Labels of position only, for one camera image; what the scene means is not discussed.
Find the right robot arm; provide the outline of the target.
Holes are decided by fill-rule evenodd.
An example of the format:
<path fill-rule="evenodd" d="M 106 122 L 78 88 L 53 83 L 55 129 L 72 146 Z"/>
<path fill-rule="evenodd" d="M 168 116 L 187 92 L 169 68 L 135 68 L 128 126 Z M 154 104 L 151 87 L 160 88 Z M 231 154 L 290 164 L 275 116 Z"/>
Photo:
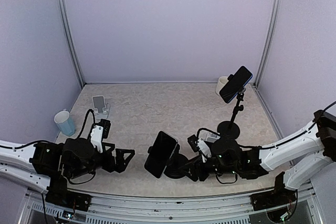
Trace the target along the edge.
<path fill-rule="evenodd" d="M 210 174 L 217 177 L 233 173 L 236 178 L 256 179 L 282 164 L 301 157 L 301 161 L 276 178 L 280 184 L 269 192 L 273 205 L 281 204 L 289 191 L 297 190 L 324 167 L 335 162 L 335 116 L 327 109 L 317 110 L 314 118 L 297 132 L 264 146 L 245 146 L 235 139 L 217 134 L 214 143 L 188 138 L 198 153 L 177 166 L 177 170 L 193 181 L 204 181 Z"/>

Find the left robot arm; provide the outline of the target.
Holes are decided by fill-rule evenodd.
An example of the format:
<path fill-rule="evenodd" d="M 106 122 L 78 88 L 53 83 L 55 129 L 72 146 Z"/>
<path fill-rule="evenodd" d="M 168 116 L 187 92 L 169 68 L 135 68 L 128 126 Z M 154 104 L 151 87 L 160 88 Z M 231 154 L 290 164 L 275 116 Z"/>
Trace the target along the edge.
<path fill-rule="evenodd" d="M 67 188 L 68 184 L 73 184 L 73 179 L 86 174 L 95 176 L 98 169 L 121 173 L 134 155 L 134 150 L 116 148 L 111 143 L 103 143 L 99 151 L 82 137 L 68 138 L 59 144 L 46 140 L 25 145 L 1 142 L 1 163 L 47 177 L 49 185 L 41 188 L 46 199 L 56 199 L 64 206 L 74 199 L 72 191 Z"/>

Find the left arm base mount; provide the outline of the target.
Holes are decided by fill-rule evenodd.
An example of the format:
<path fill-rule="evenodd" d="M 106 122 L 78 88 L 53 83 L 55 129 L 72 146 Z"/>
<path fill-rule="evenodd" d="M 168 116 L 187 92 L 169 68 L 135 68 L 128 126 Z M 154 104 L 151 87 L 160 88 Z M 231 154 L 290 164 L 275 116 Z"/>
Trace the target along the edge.
<path fill-rule="evenodd" d="M 46 201 L 48 203 L 85 212 L 89 209 L 91 199 L 92 197 L 88 194 L 76 193 L 74 191 L 68 191 L 63 196 L 51 192 L 46 194 Z"/>

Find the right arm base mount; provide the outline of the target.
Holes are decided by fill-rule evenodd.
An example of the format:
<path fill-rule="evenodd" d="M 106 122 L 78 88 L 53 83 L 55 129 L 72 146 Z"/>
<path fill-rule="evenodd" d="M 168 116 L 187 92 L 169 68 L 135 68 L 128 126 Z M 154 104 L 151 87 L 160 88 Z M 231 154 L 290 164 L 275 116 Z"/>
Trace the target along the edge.
<path fill-rule="evenodd" d="M 273 190 L 255 193 L 250 196 L 254 211 L 285 205 L 297 200 L 296 190 L 285 189 L 284 175 L 285 172 L 281 172 L 276 176 Z"/>

